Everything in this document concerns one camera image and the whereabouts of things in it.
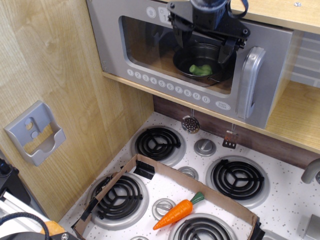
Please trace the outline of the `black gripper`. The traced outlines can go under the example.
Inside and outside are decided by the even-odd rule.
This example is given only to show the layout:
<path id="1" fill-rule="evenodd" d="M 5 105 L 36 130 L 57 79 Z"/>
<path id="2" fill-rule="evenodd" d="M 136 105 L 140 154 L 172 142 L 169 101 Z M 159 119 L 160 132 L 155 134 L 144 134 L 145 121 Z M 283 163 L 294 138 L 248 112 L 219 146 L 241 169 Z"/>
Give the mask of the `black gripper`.
<path id="1" fill-rule="evenodd" d="M 226 63 L 239 49 L 244 48 L 251 34 L 240 21 L 249 9 L 242 1 L 244 11 L 232 12 L 230 0 L 176 0 L 167 3 L 169 21 L 178 45 L 184 48 L 193 32 L 222 42 L 217 62 Z"/>

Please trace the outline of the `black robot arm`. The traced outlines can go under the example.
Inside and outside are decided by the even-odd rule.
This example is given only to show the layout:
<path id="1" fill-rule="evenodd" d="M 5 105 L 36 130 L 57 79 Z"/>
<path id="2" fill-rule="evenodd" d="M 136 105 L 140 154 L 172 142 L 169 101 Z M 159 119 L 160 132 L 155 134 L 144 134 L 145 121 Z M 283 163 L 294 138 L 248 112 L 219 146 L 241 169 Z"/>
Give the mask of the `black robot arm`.
<path id="1" fill-rule="evenodd" d="M 241 22 L 249 9 L 242 1 L 244 11 L 234 14 L 230 0 L 185 0 L 170 1 L 169 21 L 178 45 L 184 48 L 192 33 L 197 32 L 221 42 L 218 63 L 224 64 L 234 51 L 243 48 L 251 34 Z"/>

